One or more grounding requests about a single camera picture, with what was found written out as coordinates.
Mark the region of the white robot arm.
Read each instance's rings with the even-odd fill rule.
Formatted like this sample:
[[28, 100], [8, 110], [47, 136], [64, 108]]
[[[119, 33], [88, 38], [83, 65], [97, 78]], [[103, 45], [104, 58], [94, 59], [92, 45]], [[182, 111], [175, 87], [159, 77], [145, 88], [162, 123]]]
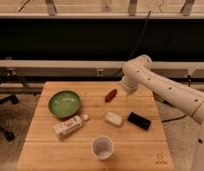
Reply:
[[123, 89], [132, 94], [144, 85], [200, 124], [191, 171], [204, 171], [204, 92], [185, 86], [151, 71], [152, 60], [138, 56], [122, 66]]

